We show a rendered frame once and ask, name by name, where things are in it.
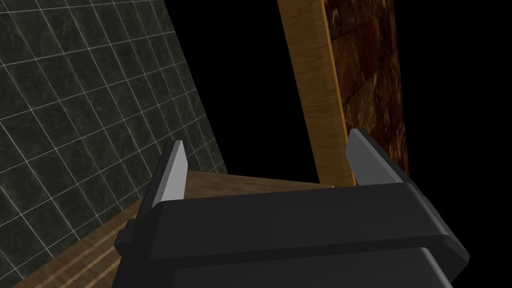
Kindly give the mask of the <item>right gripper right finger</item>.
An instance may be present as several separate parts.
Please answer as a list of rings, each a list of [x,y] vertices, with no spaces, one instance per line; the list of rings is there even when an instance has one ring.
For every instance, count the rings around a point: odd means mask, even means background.
[[[345,157],[361,186],[410,182],[407,174],[364,129],[350,129]]]

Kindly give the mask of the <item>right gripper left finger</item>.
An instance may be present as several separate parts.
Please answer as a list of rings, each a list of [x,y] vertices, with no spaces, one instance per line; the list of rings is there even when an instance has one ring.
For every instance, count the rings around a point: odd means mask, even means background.
[[[137,216],[144,217],[158,203],[183,200],[187,173],[188,161],[183,141],[172,140],[159,158]]]

